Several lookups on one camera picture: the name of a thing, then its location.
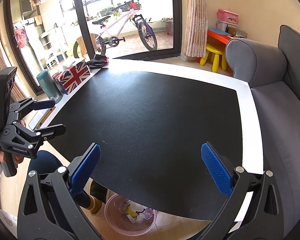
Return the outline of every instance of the union jack tissue box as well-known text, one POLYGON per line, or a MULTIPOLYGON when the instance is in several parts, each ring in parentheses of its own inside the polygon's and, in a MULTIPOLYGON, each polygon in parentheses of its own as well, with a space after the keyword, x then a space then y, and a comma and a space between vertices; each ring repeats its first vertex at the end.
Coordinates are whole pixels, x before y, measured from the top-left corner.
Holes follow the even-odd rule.
POLYGON ((53 75, 59 90, 69 95, 82 81, 90 76, 87 65, 80 61, 72 64, 65 71, 53 75))

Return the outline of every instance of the bicycle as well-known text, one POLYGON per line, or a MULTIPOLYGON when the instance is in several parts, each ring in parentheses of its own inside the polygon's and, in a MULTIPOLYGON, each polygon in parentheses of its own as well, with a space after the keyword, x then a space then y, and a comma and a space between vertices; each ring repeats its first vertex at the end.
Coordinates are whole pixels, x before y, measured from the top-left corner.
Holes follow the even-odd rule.
MULTIPOLYGON (((101 25, 101 33, 100 34, 95 34, 95 40, 97 44, 97 49, 95 50, 96 52, 99 52, 101 55, 105 56, 106 54, 106 45, 109 45, 110 47, 116 47, 119 45, 120 41, 125 41, 125 37, 122 39, 119 39, 118 36, 120 35, 123 27, 125 24, 130 20, 135 27, 138 29, 138 34, 139 37, 143 43, 143 45, 149 50, 157 50, 158 48, 158 43, 157 43, 157 38, 154 34, 153 29, 149 26, 149 24, 146 22, 146 20, 143 18, 141 14, 137 15, 136 10, 140 10, 140 4, 138 2, 134 2, 135 0, 131 0, 129 2, 125 2, 122 5, 117 6, 116 8, 113 8, 111 11, 119 11, 119 9, 128 7, 129 11, 118 18, 115 22, 109 25, 109 27, 106 27, 104 24, 104 21, 109 19, 111 16, 105 16, 97 21, 92 22, 94 25, 101 25), (110 33, 108 32, 108 29, 110 29, 113 25, 118 23, 120 20, 125 19, 123 22, 122 27, 119 29, 118 33, 116 36, 111 36, 110 33), (103 33, 107 33, 109 35, 109 38, 107 40, 104 40, 101 35, 103 33)), ((73 55, 75 58, 79 58, 78 55, 78 42, 76 41, 74 44, 73 48, 73 55)))

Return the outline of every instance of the trash can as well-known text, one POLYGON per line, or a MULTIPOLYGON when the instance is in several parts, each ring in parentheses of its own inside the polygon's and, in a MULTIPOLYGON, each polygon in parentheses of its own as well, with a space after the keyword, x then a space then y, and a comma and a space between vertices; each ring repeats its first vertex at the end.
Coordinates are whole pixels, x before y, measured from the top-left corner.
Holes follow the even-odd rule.
POLYGON ((167 35, 173 36, 173 18, 163 18, 162 21, 166 23, 167 35))

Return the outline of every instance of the thermos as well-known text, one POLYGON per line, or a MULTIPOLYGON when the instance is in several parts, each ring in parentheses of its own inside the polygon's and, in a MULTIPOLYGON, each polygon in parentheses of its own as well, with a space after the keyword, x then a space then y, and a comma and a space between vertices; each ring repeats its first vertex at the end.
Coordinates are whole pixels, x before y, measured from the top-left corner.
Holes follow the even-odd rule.
POLYGON ((37 80, 49 99, 52 99, 55 103, 58 103, 62 99, 62 94, 47 69, 42 70, 37 75, 37 80))

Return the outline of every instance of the bolt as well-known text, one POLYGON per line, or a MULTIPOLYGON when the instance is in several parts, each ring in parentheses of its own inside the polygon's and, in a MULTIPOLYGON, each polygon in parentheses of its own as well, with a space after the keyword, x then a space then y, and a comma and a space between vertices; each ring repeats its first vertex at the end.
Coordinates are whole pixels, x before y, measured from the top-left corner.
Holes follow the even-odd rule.
POLYGON ((30 177, 33 177, 33 176, 35 175, 35 171, 30 171, 30 172, 28 173, 28 175, 29 175, 30 177))
POLYGON ((273 172, 272 172, 272 171, 266 171, 266 174, 267 174, 269 177, 272 177, 272 176, 273 176, 273 172))
POLYGON ((242 168, 241 166, 238 166, 235 168, 235 170, 239 173, 243 173, 244 172, 244 168, 242 168))
POLYGON ((67 168, 65 166, 61 166, 58 168, 59 173, 64 173, 66 170, 67 170, 67 168))

